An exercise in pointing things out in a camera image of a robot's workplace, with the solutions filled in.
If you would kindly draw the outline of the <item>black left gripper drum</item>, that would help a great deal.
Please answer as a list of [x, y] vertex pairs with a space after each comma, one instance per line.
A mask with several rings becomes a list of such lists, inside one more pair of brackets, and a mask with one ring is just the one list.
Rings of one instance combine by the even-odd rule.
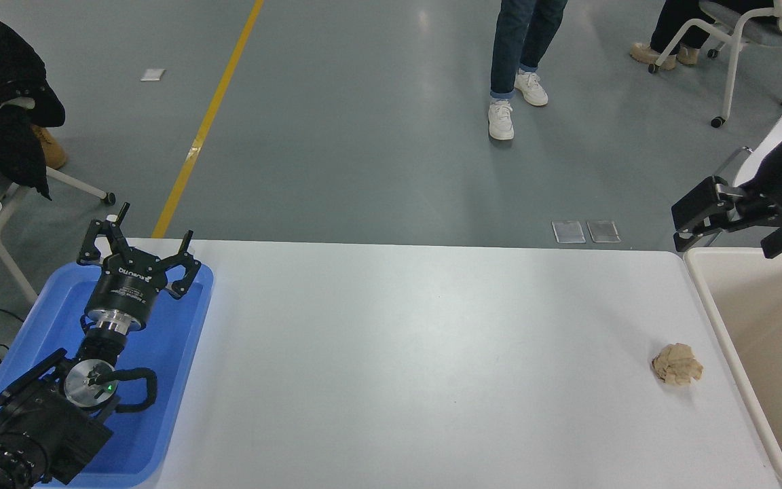
[[106, 257], [84, 315], [99, 322], [108, 313], [128, 316], [128, 331], [146, 328], [160, 291], [168, 284], [170, 262], [152, 254]]

